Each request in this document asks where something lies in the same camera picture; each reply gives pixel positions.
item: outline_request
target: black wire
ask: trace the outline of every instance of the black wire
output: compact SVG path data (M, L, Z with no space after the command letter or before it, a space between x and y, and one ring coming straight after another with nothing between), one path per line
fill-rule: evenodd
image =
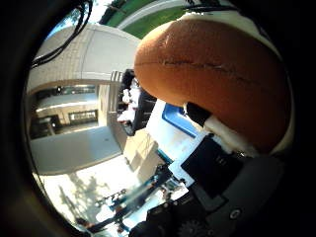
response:
M86 4L88 4L88 16L86 17L85 21L84 21L84 16L85 16L85 10L86 10ZM78 20L78 23L76 25L76 28L74 30L74 32L72 33L72 35L67 39L67 41L61 45L60 47L54 49L53 51L39 56L37 57L33 62L32 62L32 66L31 69L38 67L40 65L43 65L45 63L48 63L50 61L52 61L55 57L57 57L66 47L69 46L69 44L72 42L73 39L75 39L82 31L83 29L86 27L86 25L88 24L88 20L91 16L91 12L92 12L92 6L93 6L93 2L92 0L86 0L85 2L81 3L79 6L76 7L76 9L78 11L80 11L80 18Z

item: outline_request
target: white building wall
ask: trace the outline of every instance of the white building wall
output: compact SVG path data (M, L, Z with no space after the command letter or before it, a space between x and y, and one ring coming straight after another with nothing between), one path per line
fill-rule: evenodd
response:
M61 46L74 27L65 28L47 39L38 56ZM83 32L51 62L30 71L27 91L72 84L110 84L114 70L133 67L139 39L121 30L87 25Z

